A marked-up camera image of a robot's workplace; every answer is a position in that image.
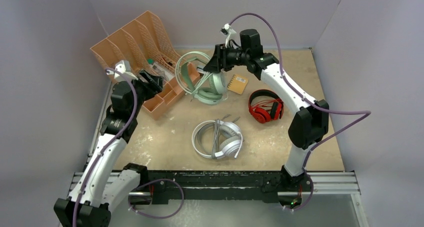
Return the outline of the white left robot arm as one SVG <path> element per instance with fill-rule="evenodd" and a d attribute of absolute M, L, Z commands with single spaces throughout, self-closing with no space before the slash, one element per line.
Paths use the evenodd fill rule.
<path fill-rule="evenodd" d="M 117 82 L 112 86 L 97 145 L 75 187 L 53 207 L 63 227 L 107 227 L 116 206 L 132 188 L 142 192 L 149 186 L 149 178 L 143 174 L 146 167 L 137 164 L 130 164 L 111 185 L 107 182 L 138 125 L 143 103 L 162 92 L 164 79 L 145 70 L 138 75 L 112 68 L 106 72 Z"/>

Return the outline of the mint green headphones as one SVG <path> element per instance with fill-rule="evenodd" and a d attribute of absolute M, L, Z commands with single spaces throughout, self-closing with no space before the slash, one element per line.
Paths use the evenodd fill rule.
<path fill-rule="evenodd" d="M 224 74 L 222 72 L 212 73 L 205 71 L 199 81 L 195 83 L 191 79 L 188 70 L 189 64 L 193 61 L 198 61 L 205 65 L 210 60 L 211 57 L 204 52 L 187 52 L 177 60 L 174 75 L 178 85 L 187 95 L 203 104 L 215 106 L 228 98 Z"/>

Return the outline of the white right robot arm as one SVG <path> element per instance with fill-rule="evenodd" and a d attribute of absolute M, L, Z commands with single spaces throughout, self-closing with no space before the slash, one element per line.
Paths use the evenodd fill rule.
<path fill-rule="evenodd" d="M 225 43 L 215 45 L 211 60 L 204 70 L 212 73 L 228 72 L 235 66 L 246 66 L 255 77 L 268 85 L 285 106 L 293 113 L 288 128 L 292 142 L 288 159 L 281 169 L 282 187 L 294 190 L 305 177 L 307 156 L 313 147 L 323 139 L 329 130 L 329 105 L 325 100 L 317 101 L 281 68 L 273 54 L 265 53 L 260 34 L 256 29 L 240 32 L 240 46 L 230 46 L 230 40 L 236 32 L 229 26 L 221 32 L 226 36 Z"/>

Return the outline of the white over-ear headphones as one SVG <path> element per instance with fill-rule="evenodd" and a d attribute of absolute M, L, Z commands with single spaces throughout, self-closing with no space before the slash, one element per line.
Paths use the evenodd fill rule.
<path fill-rule="evenodd" d="M 208 130 L 213 131 L 213 137 L 211 151 L 206 153 L 202 140 L 204 133 Z M 234 122 L 221 119 L 199 123 L 191 135 L 191 144 L 197 154 L 203 158 L 214 160 L 225 157 L 236 159 L 242 149 L 243 141 L 241 128 Z"/>

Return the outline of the red black headphones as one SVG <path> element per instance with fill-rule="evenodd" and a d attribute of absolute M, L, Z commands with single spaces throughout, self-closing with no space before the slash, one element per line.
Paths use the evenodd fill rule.
<path fill-rule="evenodd" d="M 253 100 L 258 97 L 269 97 L 270 99 L 253 103 Z M 264 124 L 281 119 L 284 115 L 285 106 L 275 92 L 268 89 L 259 89 L 251 93 L 248 100 L 248 110 L 256 121 Z"/>

